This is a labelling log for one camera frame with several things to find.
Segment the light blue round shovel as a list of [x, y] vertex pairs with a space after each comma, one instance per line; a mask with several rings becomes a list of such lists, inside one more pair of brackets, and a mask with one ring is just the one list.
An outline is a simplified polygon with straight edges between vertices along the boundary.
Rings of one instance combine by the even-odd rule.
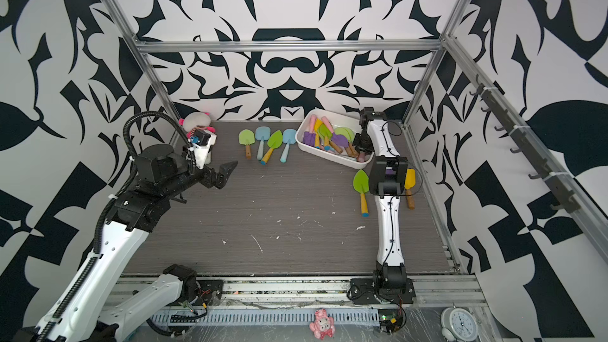
[[254, 133], [256, 141], [259, 142], [256, 153], [256, 159], [261, 160], [264, 157], [264, 144], [270, 138], [271, 129], [268, 126], [258, 127]]

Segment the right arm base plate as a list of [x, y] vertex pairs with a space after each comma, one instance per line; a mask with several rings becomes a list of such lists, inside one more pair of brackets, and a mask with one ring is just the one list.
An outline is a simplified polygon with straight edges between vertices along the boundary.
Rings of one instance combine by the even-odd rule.
[[356, 305], [405, 304], [414, 303], [416, 291], [412, 280], [408, 279], [403, 288], [385, 288], [376, 278], [351, 279], [346, 292], [347, 298]]

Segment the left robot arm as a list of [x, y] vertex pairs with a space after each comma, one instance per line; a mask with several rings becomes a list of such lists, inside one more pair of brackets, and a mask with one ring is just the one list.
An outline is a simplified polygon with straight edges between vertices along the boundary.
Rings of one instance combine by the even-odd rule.
[[132, 154], [134, 167], [118, 194], [111, 196], [95, 226], [93, 248], [68, 289], [35, 326], [14, 334], [15, 341], [123, 341], [161, 308], [187, 307], [202, 296], [197, 274], [172, 264], [148, 287], [115, 310], [103, 309], [135, 252], [168, 212], [174, 197], [201, 184], [223, 188], [237, 167], [230, 161], [206, 166], [210, 148], [196, 144], [178, 155], [168, 144]]

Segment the green shovel orange handle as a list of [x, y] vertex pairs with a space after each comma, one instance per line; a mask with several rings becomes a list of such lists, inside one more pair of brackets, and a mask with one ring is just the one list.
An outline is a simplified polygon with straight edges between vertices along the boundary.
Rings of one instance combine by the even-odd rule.
[[245, 147], [245, 157], [250, 160], [252, 158], [251, 145], [255, 144], [255, 135], [250, 129], [244, 129], [238, 134], [239, 144]]

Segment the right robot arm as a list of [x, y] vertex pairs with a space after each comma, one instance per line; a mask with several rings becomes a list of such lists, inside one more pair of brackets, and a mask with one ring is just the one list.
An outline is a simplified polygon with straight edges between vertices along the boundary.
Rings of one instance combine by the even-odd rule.
[[368, 174], [368, 192], [373, 196], [378, 216], [376, 282], [379, 290], [406, 288], [408, 275], [400, 241], [399, 210], [405, 199], [409, 161], [399, 154], [390, 133], [391, 121], [372, 107], [359, 111], [361, 131], [356, 134], [358, 152], [374, 156]]

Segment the light blue toy shovel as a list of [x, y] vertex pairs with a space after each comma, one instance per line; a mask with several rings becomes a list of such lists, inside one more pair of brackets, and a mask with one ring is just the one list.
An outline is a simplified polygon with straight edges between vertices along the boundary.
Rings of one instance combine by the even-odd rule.
[[296, 144], [296, 133], [297, 131], [293, 128], [289, 128], [283, 131], [283, 144], [284, 149], [280, 157], [281, 163], [286, 163], [289, 155], [290, 146]]

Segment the green pointed shovel yellow handle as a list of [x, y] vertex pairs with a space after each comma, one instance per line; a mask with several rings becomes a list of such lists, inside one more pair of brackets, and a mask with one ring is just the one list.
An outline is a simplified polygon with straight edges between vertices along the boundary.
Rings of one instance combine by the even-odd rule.
[[360, 208], [362, 217], [369, 216], [366, 194], [369, 192], [369, 177], [362, 169], [356, 172], [353, 178], [352, 186], [359, 193]]

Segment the yellow shovel wooden handle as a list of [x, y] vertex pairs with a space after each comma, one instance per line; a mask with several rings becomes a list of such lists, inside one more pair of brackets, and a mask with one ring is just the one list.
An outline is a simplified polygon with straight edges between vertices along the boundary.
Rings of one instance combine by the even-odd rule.
[[405, 199], [407, 203], [407, 207], [410, 210], [414, 210], [416, 208], [415, 200], [413, 198], [412, 189], [416, 186], [416, 171], [413, 168], [408, 168], [406, 177], [405, 177]]

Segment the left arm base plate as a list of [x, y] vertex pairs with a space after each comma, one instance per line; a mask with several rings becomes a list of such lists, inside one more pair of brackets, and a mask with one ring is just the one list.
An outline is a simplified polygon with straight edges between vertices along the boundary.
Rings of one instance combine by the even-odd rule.
[[222, 280], [186, 280], [178, 302], [188, 301], [191, 305], [210, 305], [223, 295]]

